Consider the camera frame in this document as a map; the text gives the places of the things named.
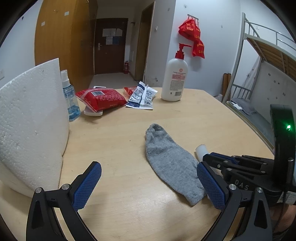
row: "screw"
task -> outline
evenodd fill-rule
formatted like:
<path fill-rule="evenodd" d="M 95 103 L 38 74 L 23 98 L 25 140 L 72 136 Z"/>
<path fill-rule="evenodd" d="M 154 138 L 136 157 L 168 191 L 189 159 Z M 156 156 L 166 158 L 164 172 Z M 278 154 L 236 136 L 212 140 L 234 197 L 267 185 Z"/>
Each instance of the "screw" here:
<path fill-rule="evenodd" d="M 41 193 L 41 191 L 42 191 L 42 188 L 37 188 L 37 189 L 35 190 L 36 193 Z"/>
<path fill-rule="evenodd" d="M 236 190 L 237 187 L 236 187 L 234 184 L 230 184 L 230 185 L 229 185 L 229 188 L 230 188 L 231 190 Z"/>
<path fill-rule="evenodd" d="M 62 186 L 62 189 L 63 189 L 63 190 L 67 190 L 69 187 L 70 187 L 69 184 L 64 184 L 64 185 Z"/>
<path fill-rule="evenodd" d="M 263 193 L 263 189 L 262 188 L 256 188 L 257 192 L 259 193 Z"/>

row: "red pump cap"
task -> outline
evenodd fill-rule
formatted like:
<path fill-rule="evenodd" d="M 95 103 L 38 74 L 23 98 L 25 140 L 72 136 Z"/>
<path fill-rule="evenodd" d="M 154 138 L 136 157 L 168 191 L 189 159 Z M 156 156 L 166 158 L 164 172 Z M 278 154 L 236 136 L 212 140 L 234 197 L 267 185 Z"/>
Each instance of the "red pump cap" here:
<path fill-rule="evenodd" d="M 175 58 L 184 59 L 184 52 L 183 52 L 184 47 L 192 47 L 192 46 L 187 44 L 179 44 L 179 50 L 177 51 Z"/>

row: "gray blanket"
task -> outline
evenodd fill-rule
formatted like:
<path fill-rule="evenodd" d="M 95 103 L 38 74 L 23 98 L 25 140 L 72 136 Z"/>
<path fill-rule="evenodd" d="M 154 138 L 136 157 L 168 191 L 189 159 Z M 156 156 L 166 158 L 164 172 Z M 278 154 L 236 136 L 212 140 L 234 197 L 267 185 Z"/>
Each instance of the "gray blanket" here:
<path fill-rule="evenodd" d="M 253 115 L 257 113 L 249 100 L 233 98 L 231 101 L 235 104 L 238 104 L 247 115 Z"/>

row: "blue liquid bottle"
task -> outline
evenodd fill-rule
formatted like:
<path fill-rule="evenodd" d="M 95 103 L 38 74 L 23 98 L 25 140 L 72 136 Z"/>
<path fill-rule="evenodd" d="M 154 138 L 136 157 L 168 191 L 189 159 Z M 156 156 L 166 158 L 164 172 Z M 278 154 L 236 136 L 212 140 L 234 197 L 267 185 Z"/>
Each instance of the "blue liquid bottle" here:
<path fill-rule="evenodd" d="M 64 96 L 68 106 L 69 121 L 72 122 L 80 116 L 81 112 L 78 105 L 77 97 L 75 95 L 74 87 L 73 85 L 70 84 L 67 70 L 61 71 L 61 78 L 62 78 Z"/>

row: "white foam sheet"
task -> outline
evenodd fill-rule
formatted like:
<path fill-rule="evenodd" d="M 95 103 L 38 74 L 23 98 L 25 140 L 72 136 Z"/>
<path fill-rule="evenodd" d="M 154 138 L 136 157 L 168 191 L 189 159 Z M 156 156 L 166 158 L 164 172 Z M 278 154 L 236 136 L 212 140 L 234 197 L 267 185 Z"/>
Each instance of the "white foam sheet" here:
<path fill-rule="evenodd" d="M 26 196 L 58 189 L 69 115 L 59 59 L 38 65 L 0 89 L 0 179 Z"/>

